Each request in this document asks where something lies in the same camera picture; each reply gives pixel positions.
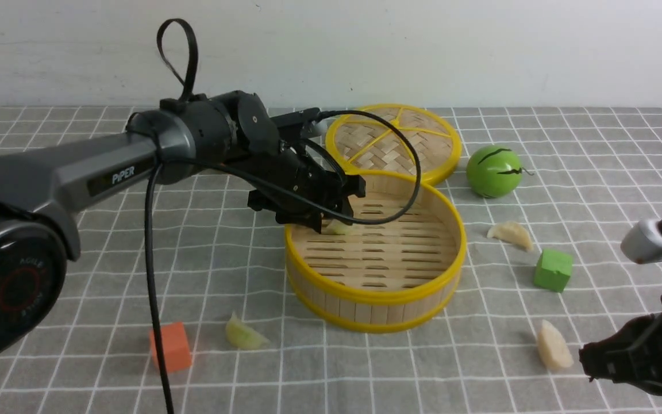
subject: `green cube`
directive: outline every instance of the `green cube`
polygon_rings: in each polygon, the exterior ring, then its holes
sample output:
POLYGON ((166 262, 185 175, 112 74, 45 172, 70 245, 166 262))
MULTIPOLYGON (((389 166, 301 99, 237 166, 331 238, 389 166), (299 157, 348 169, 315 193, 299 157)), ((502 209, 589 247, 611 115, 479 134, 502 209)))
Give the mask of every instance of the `green cube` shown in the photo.
POLYGON ((544 289, 561 293, 571 278, 574 258, 565 252, 543 249, 536 265, 536 277, 533 283, 544 289))

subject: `woven bamboo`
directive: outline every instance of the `woven bamboo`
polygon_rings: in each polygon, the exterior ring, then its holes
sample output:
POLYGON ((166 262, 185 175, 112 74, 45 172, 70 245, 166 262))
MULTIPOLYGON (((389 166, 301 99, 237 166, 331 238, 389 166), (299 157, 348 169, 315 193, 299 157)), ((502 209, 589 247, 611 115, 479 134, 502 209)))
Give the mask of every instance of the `woven bamboo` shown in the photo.
MULTIPOLYGON (((352 197, 357 218, 397 212, 413 180, 364 172, 367 194, 352 197)), ((451 298, 465 256, 463 224, 428 184, 393 223, 354 225, 345 234, 286 228, 287 275, 297 296, 327 320, 364 332, 393 332, 430 319, 451 298)))
MULTIPOLYGON (((456 167, 461 155, 459 136, 434 113, 403 105, 361 109, 389 121, 410 140, 420 158, 424 182, 437 184, 456 167)), ((360 115, 336 120, 326 134, 326 146, 347 170, 415 174, 412 154, 400 139, 386 126, 360 115)))

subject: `gray checkered tablecloth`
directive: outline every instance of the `gray checkered tablecloth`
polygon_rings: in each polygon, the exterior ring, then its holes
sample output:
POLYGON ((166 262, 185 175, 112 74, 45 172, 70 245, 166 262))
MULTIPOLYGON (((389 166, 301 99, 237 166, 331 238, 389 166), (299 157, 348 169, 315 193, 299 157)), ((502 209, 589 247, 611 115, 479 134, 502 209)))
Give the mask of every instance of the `gray checkered tablecloth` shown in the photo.
MULTIPOLYGON (((2 107, 0 154, 118 133, 139 109, 2 107)), ((662 264, 631 264, 619 243, 631 223, 662 217, 662 108, 433 110, 465 147, 439 188, 467 223, 468 260, 445 312, 410 332, 347 332, 305 309, 284 277, 282 228, 246 208, 246 183, 199 175, 160 189, 158 299, 163 322, 184 322, 194 351, 191 369, 171 376, 178 412, 662 412, 662 398, 590 383, 578 362, 549 374, 534 345, 547 319, 576 357, 581 344, 660 310, 662 264), (492 142, 536 174, 483 200, 463 171, 468 154, 492 142), (528 226, 538 251, 573 255, 565 293, 533 286, 538 252, 484 237, 505 220, 528 226), (271 345, 232 349, 232 311, 271 345)), ((164 412, 149 359, 144 190, 79 216, 83 255, 60 301, 0 356, 0 414, 164 412)))

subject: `black cable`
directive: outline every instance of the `black cable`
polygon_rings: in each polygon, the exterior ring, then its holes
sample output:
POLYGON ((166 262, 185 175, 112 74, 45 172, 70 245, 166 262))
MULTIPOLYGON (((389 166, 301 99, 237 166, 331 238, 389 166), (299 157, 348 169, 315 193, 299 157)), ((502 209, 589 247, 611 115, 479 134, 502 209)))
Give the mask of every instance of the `black cable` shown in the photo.
POLYGON ((163 59, 163 62, 183 86, 183 92, 181 93, 179 100, 186 102, 191 99, 195 84, 195 74, 198 72, 198 40, 195 39, 195 33, 191 25, 181 18, 171 18, 166 20, 165 23, 161 24, 160 29, 157 30, 157 50, 160 52, 160 57, 163 59), (186 68, 185 80, 180 77, 178 71, 173 68, 173 65, 168 58, 165 57, 165 52, 163 52, 163 35, 168 26, 173 23, 177 23, 183 28, 183 31, 186 32, 186 39, 188 41, 188 65, 186 68))
POLYGON ((404 216, 405 213, 407 213, 407 211, 413 207, 413 204, 415 204, 415 200, 418 198, 418 192, 420 192, 421 189, 421 178, 423 173, 421 171, 421 161, 420 158, 418 157, 418 152, 415 151, 415 147, 413 147, 413 144, 405 137, 405 134, 400 132, 400 129, 397 129, 394 125, 389 123, 384 118, 381 118, 380 116, 377 116, 370 112, 365 112, 363 110, 354 110, 354 109, 326 110, 318 115, 316 121, 325 120, 326 118, 331 118, 333 116, 338 116, 338 115, 364 116, 365 118, 370 118, 371 120, 375 120, 381 123, 382 125, 386 126, 390 131, 395 133, 395 135, 397 135, 397 137, 400 138, 400 141, 402 141, 405 147, 407 147, 407 149, 410 150, 410 154, 413 156, 413 165, 415 165, 415 185, 413 186, 413 193, 410 196, 410 199, 407 200, 407 204, 405 204, 405 206, 402 209, 400 209, 399 212, 387 217, 386 219, 378 219, 378 220, 360 220, 360 219, 355 219, 354 217, 351 217, 351 220, 349 219, 349 217, 342 217, 342 218, 356 224, 381 225, 392 222, 404 216))
POLYGON ((152 170, 147 181, 147 193, 145 194, 145 274, 147 275, 147 297, 149 299, 149 311, 152 319, 152 331, 155 333, 155 352, 157 353, 157 366, 160 370, 160 382, 163 384, 165 395, 165 407, 168 414, 174 414, 173 395, 170 392, 170 379, 165 365, 165 354, 163 350, 163 331, 160 328, 160 309, 157 307, 157 292, 155 291, 155 260, 152 247, 152 203, 155 196, 155 184, 157 176, 163 170, 163 163, 158 160, 157 166, 152 170))

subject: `white wall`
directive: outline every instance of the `white wall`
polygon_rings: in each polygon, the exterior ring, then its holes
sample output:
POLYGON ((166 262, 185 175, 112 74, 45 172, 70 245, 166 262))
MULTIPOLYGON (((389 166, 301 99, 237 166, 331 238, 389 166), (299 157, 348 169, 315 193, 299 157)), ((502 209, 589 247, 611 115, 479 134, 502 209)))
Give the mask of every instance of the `white wall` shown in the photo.
POLYGON ((271 106, 662 105, 662 0, 0 0, 0 104, 176 97, 170 17, 197 91, 271 106))

